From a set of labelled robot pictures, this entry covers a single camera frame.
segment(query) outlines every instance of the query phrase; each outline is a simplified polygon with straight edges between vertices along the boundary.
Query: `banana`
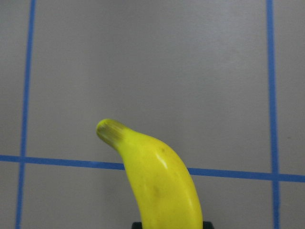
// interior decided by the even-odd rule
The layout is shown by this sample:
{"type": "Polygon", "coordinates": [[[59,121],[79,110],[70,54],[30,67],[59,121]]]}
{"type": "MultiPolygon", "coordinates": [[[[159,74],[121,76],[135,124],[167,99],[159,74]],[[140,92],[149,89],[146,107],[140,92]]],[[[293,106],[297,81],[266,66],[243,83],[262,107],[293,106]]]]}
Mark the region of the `banana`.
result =
{"type": "Polygon", "coordinates": [[[100,121],[96,133],[122,157],[143,229],[203,228],[193,180],[167,144],[112,119],[100,121]]]}

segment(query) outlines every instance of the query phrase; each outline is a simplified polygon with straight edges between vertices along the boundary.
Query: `yellow banana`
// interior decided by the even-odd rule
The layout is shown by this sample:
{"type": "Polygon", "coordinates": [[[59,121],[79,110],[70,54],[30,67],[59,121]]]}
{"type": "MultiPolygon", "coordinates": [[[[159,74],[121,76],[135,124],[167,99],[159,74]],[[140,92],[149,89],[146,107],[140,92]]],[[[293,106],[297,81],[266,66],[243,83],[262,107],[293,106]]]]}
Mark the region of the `yellow banana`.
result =
{"type": "Polygon", "coordinates": [[[143,229],[203,228],[193,180],[167,144],[112,119],[100,121],[96,132],[123,159],[143,229]]]}

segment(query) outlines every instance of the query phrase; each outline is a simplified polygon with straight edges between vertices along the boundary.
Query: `horizontal blue line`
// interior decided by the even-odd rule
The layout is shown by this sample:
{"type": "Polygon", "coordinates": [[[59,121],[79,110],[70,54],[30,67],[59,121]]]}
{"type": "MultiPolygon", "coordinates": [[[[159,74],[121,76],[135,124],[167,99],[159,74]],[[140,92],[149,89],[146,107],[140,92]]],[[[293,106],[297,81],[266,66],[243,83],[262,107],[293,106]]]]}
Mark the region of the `horizontal blue line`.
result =
{"type": "MultiPolygon", "coordinates": [[[[19,156],[9,156],[9,155],[0,155],[0,161],[24,162],[24,163],[38,164],[38,165],[124,170],[124,165],[122,163],[113,163],[113,162],[80,161],[80,160],[41,158],[41,157],[22,158],[19,156]]],[[[305,183],[305,175],[278,174],[277,176],[275,176],[272,173],[245,172],[245,171],[205,169],[205,168],[188,168],[188,170],[191,175],[196,175],[196,176],[227,177],[227,178],[241,178],[241,179],[254,179],[254,180],[278,180],[278,181],[305,183]]]]}

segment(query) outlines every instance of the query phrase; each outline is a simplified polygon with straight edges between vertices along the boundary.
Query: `toy banana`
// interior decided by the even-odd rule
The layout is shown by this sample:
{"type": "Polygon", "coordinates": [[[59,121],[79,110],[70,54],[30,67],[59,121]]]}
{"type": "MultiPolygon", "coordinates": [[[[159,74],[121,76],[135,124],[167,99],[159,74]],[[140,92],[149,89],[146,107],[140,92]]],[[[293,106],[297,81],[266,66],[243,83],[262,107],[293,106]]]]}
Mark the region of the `toy banana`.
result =
{"type": "Polygon", "coordinates": [[[104,119],[97,135],[123,159],[143,229],[202,229],[193,180],[179,156],[164,142],[104,119]]]}

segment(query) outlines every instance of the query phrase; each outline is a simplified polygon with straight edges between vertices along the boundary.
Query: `blue line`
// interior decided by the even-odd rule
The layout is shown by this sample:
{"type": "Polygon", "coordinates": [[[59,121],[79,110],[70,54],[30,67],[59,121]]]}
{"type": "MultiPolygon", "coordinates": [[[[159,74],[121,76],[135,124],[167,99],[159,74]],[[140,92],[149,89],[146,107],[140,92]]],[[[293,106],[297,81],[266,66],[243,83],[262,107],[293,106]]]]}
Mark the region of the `blue line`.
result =
{"type": "Polygon", "coordinates": [[[22,220],[22,201],[23,201],[23,184],[25,173],[25,162],[27,148],[27,125],[28,125],[28,108],[29,108],[29,95],[30,95],[30,79],[31,79],[31,57],[33,45],[33,32],[34,32],[34,18],[35,18],[35,0],[30,3],[30,16],[29,16],[29,30],[28,42],[26,52],[25,76],[24,76],[24,91],[23,91],[23,110],[22,110],[22,131],[21,131],[21,144],[20,144],[20,166],[19,166],[19,182],[18,182],[18,196],[17,196],[17,209],[16,209],[16,222],[15,229],[20,229],[22,220]]]}
{"type": "MultiPolygon", "coordinates": [[[[0,155],[0,161],[20,162],[21,160],[19,156],[0,155]]],[[[113,162],[79,161],[79,160],[67,160],[67,159],[40,158],[40,157],[25,157],[23,158],[22,162],[29,164],[38,164],[38,165],[124,170],[124,165],[122,163],[113,163],[113,162]]],[[[305,175],[279,174],[278,176],[274,177],[272,173],[258,173],[258,172],[246,172],[246,171],[234,171],[234,170],[205,169],[205,168],[188,168],[188,170],[191,175],[195,175],[195,176],[226,177],[226,178],[270,180],[270,181],[273,181],[278,178],[278,181],[305,183],[305,175]]]]}
{"type": "Polygon", "coordinates": [[[280,188],[279,188],[279,160],[277,139],[277,115],[276,115],[276,83],[275,83],[275,42],[273,22],[273,0],[266,0],[267,10],[267,42],[268,42],[268,81],[269,81],[269,112],[270,112],[270,140],[271,140],[271,164],[274,180],[273,190],[273,221],[274,229],[280,229],[280,188]]]}

